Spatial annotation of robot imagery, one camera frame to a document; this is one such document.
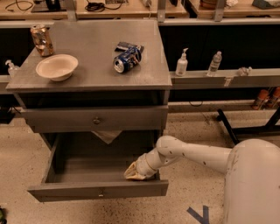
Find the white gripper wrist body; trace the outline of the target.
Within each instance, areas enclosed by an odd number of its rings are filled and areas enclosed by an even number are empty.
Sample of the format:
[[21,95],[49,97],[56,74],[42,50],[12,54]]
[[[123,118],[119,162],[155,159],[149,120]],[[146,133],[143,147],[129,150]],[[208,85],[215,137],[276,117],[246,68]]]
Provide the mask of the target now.
[[144,153],[136,161],[136,171],[143,179],[151,178],[158,172],[161,161],[158,153]]

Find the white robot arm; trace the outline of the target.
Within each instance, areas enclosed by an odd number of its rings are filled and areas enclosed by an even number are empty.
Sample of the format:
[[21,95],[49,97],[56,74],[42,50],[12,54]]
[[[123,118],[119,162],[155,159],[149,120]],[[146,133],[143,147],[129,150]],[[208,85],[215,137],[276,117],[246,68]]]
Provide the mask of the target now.
[[280,224],[280,148],[273,143],[248,139],[229,149],[161,136],[124,177],[149,179],[179,158],[224,174],[223,224]]

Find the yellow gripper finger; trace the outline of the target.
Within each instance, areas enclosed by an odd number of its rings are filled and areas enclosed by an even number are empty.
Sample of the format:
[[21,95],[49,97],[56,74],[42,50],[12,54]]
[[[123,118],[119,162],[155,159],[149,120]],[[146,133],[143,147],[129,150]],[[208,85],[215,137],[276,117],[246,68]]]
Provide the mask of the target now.
[[125,174],[132,174],[132,173],[137,173],[137,163],[133,162],[128,169],[125,171],[123,176],[125,177]]
[[142,175],[139,173],[132,173],[132,174],[125,174],[125,178],[130,180],[145,180],[148,177],[146,175]]

